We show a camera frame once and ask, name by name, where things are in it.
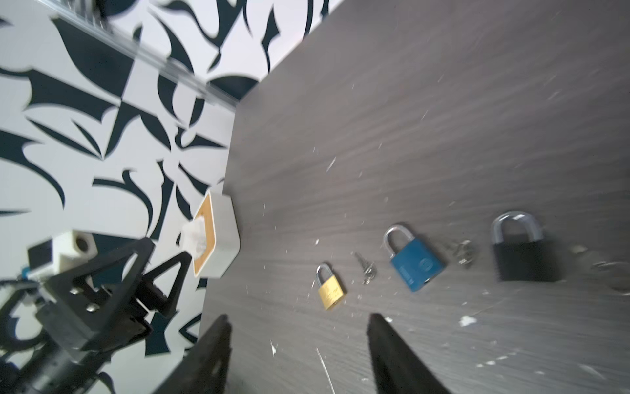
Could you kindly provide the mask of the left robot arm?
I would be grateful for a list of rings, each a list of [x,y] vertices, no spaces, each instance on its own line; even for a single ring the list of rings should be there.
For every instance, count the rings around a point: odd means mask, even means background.
[[[172,318],[192,257],[181,252],[148,269],[155,244],[144,238],[41,279],[3,279],[3,393],[86,393],[118,352],[144,341],[147,315]]]

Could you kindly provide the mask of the blue padlock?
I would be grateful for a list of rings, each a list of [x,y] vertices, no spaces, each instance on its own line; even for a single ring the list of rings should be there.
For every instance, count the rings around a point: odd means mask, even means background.
[[[407,243],[399,251],[396,251],[390,243],[390,237],[395,233],[402,234],[407,240]],[[419,291],[444,271],[445,264],[432,249],[416,238],[402,224],[390,226],[386,230],[382,242],[389,254],[391,265],[411,292]]]

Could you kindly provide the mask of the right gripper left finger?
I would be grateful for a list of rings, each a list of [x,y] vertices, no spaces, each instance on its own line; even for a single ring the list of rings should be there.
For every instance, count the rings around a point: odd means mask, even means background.
[[[154,393],[224,393],[231,359],[231,333],[228,315],[218,316]]]

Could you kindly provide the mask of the small black padlock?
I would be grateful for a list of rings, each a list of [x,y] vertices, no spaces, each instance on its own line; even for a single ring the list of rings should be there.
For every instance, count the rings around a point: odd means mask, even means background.
[[[525,234],[518,241],[505,236],[504,225],[517,223]],[[542,227],[530,213],[509,211],[491,224],[491,243],[498,277],[502,282],[558,282],[559,264]]]

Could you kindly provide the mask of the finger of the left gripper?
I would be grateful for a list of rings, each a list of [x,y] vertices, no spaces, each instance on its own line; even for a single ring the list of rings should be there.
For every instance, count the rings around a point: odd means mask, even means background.
[[[155,244],[149,238],[143,238],[98,254],[88,262],[48,279],[43,292],[49,282],[85,282],[95,290],[106,288],[112,292],[128,286],[133,287],[135,293],[154,249]]]
[[[191,261],[189,253],[181,252],[144,274],[135,292],[136,300],[147,310],[172,318],[176,314]]]

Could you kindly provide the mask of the brass padlock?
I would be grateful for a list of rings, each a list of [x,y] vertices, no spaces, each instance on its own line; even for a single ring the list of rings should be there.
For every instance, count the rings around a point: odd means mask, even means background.
[[[321,263],[316,268],[316,284],[318,284],[318,294],[325,310],[330,310],[346,295],[344,288],[328,263]]]

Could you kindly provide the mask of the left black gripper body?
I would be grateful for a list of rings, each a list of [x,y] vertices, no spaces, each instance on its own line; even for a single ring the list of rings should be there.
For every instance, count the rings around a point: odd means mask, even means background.
[[[44,331],[73,356],[108,354],[146,338],[146,310],[134,299],[134,288],[110,292],[85,282],[49,282],[45,302],[36,313]]]

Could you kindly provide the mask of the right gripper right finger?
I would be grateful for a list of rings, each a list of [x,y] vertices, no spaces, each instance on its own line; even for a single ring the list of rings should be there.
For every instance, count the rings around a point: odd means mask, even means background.
[[[381,314],[367,325],[377,393],[450,393]]]

